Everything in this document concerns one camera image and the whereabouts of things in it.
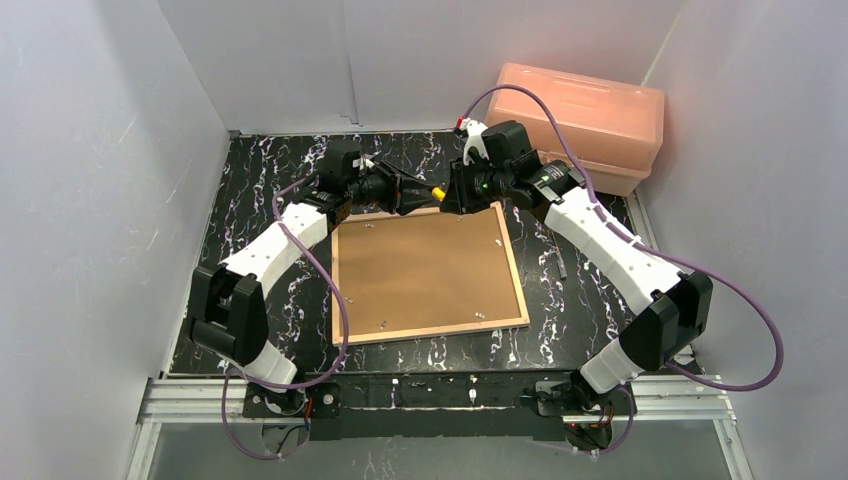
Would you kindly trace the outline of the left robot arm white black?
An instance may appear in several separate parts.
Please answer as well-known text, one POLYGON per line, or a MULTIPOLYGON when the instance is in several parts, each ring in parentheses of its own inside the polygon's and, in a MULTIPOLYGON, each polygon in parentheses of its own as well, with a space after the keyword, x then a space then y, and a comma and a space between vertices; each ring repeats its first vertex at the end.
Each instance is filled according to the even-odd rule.
POLYGON ((309 175, 274 195, 271 226, 217 266, 195 268, 182 333, 271 392, 313 386, 296 382, 295 364, 271 343, 267 295, 300 257, 333 281, 311 249, 353 207, 372 205, 404 216, 444 197, 437 185, 374 159, 355 142, 329 143, 309 175))

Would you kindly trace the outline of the yellow handled screwdriver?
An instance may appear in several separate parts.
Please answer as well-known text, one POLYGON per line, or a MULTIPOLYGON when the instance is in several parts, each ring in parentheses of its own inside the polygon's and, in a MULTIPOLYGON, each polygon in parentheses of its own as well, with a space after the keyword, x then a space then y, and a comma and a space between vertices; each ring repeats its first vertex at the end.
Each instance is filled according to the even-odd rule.
POLYGON ((446 193, 439 187, 433 188, 431 190, 431 194, 433 195, 434 198, 436 198, 439 201, 443 201, 444 198, 446 197, 446 193))

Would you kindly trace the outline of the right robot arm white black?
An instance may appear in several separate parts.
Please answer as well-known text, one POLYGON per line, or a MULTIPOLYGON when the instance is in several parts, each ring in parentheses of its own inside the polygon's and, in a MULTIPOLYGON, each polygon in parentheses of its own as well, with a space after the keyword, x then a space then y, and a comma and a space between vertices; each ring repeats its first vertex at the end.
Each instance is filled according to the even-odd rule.
POLYGON ((644 252, 607 210, 591 199, 584 176, 562 160, 544 163, 523 125, 487 127, 459 119, 461 158, 450 164, 443 213, 477 213, 509 200, 563 236, 600 269, 634 314, 633 321, 570 375, 573 395, 595 400, 644 372, 663 367, 705 329, 712 282, 644 252))

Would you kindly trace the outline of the white wooden photo frame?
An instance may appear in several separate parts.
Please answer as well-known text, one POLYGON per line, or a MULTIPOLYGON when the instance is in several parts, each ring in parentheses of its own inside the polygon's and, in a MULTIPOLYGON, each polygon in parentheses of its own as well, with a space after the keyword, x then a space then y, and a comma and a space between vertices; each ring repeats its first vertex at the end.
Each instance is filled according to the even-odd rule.
POLYGON ((457 216, 349 217, 331 236, 334 345, 524 327, 529 312, 499 203, 457 216))

